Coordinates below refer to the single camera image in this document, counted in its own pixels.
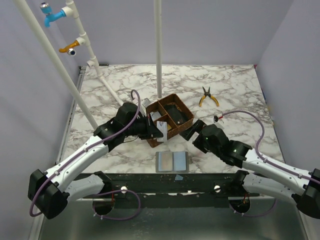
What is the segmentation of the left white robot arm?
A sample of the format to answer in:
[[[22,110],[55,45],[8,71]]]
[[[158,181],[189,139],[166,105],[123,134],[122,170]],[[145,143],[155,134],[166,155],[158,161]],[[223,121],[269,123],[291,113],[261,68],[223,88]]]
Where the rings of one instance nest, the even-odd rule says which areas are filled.
[[[57,217],[72,200],[98,195],[105,180],[97,173],[78,180],[89,165],[121,145],[125,138],[142,140],[161,138],[163,133],[150,114],[142,115],[139,106],[125,102],[115,117],[97,127],[93,135],[68,158],[42,172],[35,170],[29,177],[27,196],[47,219]]]

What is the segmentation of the white card with logo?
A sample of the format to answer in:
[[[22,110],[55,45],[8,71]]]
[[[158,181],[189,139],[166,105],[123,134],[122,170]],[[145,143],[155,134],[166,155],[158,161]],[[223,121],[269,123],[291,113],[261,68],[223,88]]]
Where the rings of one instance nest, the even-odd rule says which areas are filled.
[[[156,127],[162,133],[162,137],[158,137],[156,140],[158,143],[165,143],[168,140],[168,124],[166,121],[157,121]]]

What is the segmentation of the grey card holder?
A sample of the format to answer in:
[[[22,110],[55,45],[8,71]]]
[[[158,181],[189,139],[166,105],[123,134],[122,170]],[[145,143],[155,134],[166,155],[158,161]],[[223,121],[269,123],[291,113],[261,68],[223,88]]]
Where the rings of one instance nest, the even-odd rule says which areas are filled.
[[[155,153],[156,173],[188,173],[190,156],[187,151],[157,151]]]

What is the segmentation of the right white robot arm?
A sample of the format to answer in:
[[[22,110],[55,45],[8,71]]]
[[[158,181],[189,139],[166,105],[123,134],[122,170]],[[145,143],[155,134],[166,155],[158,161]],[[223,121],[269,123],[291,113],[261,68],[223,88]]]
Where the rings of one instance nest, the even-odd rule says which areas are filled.
[[[247,193],[267,195],[295,204],[303,214],[320,217],[320,171],[296,168],[261,154],[257,149],[237,140],[230,140],[215,124],[197,120],[180,133],[203,153],[212,153],[225,164],[240,170],[239,184]]]

